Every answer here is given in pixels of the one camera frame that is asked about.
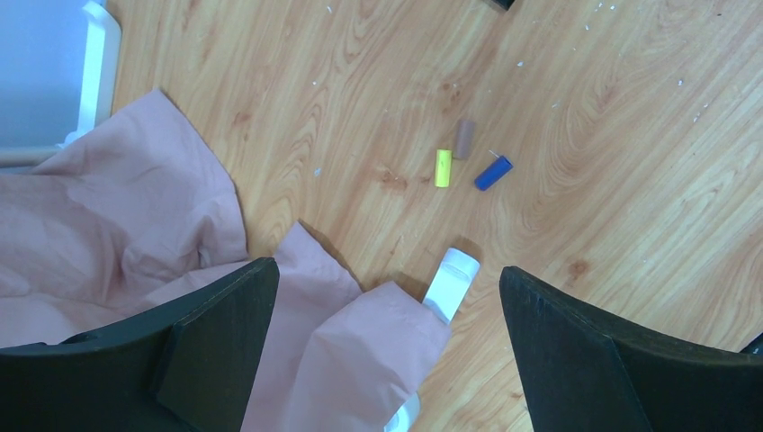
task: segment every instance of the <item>wooden floor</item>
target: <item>wooden floor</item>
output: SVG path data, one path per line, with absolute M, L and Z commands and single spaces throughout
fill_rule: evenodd
M 252 256 L 303 221 L 365 289 L 483 263 L 416 430 L 529 430 L 503 266 L 737 350 L 763 330 L 759 0 L 111 0 L 115 109 L 154 87 L 233 177 Z M 436 149 L 477 122 L 436 189 Z M 473 178 L 516 168 L 483 193 Z

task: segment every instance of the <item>chalk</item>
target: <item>chalk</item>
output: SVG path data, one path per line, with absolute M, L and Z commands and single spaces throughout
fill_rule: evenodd
M 448 187 L 451 183 L 451 164 L 453 152 L 451 150 L 437 150 L 437 163 L 435 165 L 435 186 Z
M 505 176 L 507 172 L 514 166 L 511 165 L 505 156 L 499 156 L 495 162 L 490 164 L 487 169 L 482 171 L 482 174 L 478 175 L 474 179 L 474 185 L 481 191 L 487 191 L 493 186 L 502 176 Z
M 453 157 L 456 159 L 466 159 L 471 154 L 471 139 L 474 138 L 474 121 L 460 120 L 458 122 L 458 132 L 455 135 L 455 146 L 453 147 Z

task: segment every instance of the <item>blue cylinder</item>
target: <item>blue cylinder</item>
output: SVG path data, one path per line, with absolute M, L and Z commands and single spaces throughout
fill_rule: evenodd
M 505 176 L 507 172 L 511 171 L 513 167 L 505 156 L 501 156 L 490 164 L 488 169 L 482 171 L 482 174 L 477 175 L 477 178 L 474 179 L 474 185 L 481 191 L 487 191 L 500 177 Z

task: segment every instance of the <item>pink cloth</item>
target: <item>pink cloth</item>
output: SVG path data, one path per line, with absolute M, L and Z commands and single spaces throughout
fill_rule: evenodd
M 247 260 L 233 184 L 158 91 L 29 175 L 0 175 L 0 347 L 56 344 Z M 394 283 L 361 294 L 299 224 L 242 430 L 381 430 L 450 329 Z

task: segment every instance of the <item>small object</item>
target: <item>small object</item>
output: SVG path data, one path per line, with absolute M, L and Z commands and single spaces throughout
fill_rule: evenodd
M 458 121 L 458 132 L 455 136 L 453 157 L 466 159 L 471 154 L 471 140 L 474 138 L 474 121 L 461 119 Z
M 448 187 L 451 183 L 451 164 L 453 152 L 451 150 L 437 150 L 437 163 L 435 165 L 435 186 Z
M 479 261 L 454 247 L 448 248 L 422 304 L 450 325 L 479 271 Z
M 496 161 L 490 164 L 488 169 L 482 171 L 482 174 L 474 179 L 474 185 L 477 186 L 477 189 L 480 189 L 483 192 L 487 191 L 514 167 L 505 156 L 498 156 L 495 153 L 493 153 L 493 155 L 498 157 Z

